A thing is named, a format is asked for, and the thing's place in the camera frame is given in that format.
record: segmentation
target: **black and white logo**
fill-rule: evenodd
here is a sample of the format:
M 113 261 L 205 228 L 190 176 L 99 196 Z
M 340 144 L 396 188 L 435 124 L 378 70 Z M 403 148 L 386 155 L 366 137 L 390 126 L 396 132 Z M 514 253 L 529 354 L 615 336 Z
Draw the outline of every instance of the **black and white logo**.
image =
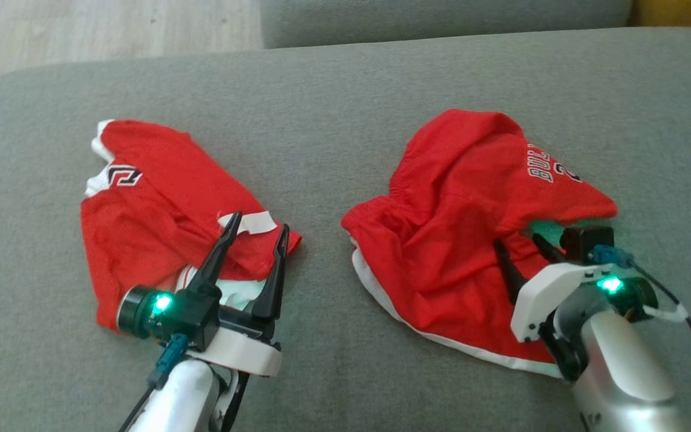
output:
M 108 184 L 115 186 L 135 186 L 143 173 L 131 165 L 110 165 L 108 167 Z

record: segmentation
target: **white cable tie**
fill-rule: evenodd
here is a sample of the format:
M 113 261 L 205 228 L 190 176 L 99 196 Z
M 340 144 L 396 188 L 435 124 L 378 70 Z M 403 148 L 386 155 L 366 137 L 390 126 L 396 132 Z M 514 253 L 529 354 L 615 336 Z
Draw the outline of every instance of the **white cable tie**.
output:
M 680 323 L 689 317 L 686 308 L 682 306 L 682 304 L 678 304 L 673 312 L 663 311 L 649 306 L 643 306 L 642 309 L 644 309 L 644 313 L 650 315 L 650 317 L 660 318 L 666 322 Z

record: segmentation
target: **red fabric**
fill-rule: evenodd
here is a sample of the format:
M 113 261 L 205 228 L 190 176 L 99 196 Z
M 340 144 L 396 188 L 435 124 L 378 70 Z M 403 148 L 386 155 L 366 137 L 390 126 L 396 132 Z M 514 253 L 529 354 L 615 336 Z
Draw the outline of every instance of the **red fabric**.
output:
M 448 110 L 412 137 L 389 195 L 357 205 L 342 224 L 409 325 L 549 362 L 542 344 L 520 344 L 510 331 L 513 306 L 492 242 L 503 239 L 532 277 L 548 262 L 519 233 L 531 221 L 616 213 L 611 199 L 530 145 L 507 115 Z
M 97 321 L 116 329 L 117 309 L 127 290 L 137 284 L 163 286 L 186 265 L 199 267 L 222 232 L 220 216 L 265 210 L 189 134 L 142 121 L 112 121 L 101 141 L 115 156 L 113 165 L 131 165 L 142 173 L 134 186 L 112 178 L 110 188 L 82 202 Z M 278 235 L 279 229 L 238 235 L 220 277 L 267 277 Z M 290 233 L 290 251 L 300 239 Z

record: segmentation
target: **gray cushion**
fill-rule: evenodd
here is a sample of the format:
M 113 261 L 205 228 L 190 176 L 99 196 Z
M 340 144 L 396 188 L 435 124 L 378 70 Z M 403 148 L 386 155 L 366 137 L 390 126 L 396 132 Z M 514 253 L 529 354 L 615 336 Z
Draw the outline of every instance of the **gray cushion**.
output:
M 631 0 L 260 0 L 266 47 L 621 27 Z
M 351 269 L 343 213 L 386 192 L 409 137 L 449 107 L 510 114 L 615 199 L 619 244 L 691 312 L 691 29 L 31 69 L 0 79 L 0 430 L 115 430 L 160 352 L 94 324 L 79 203 L 105 118 L 191 132 L 304 235 L 282 370 L 250 381 L 236 430 L 578 430 L 567 385 L 417 336 Z M 686 326 L 641 331 L 691 416 Z

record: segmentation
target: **robotic arm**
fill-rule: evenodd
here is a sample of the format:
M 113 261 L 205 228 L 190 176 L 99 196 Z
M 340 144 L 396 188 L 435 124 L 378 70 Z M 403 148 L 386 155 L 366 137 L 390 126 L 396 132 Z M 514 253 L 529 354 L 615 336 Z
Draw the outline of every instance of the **robotic arm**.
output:
M 552 264 L 529 281 L 504 245 L 494 244 L 515 303 L 511 331 L 519 341 L 545 344 L 573 385 L 586 430 L 691 430 L 668 374 L 633 328 L 657 309 L 653 288 L 642 277 L 617 277 L 617 265 L 599 264 L 599 254 L 614 246 L 612 229 L 565 230 L 566 256 L 540 235 L 533 240 Z
M 272 377 L 279 371 L 281 346 L 272 337 L 281 312 L 290 229 L 283 226 L 274 267 L 247 313 L 221 306 L 215 285 L 240 221 L 241 213 L 235 213 L 184 290 L 137 286 L 121 301 L 119 330 L 153 337 L 165 349 L 120 432 L 229 432 L 250 375 Z M 213 366 L 227 369 L 230 382 Z

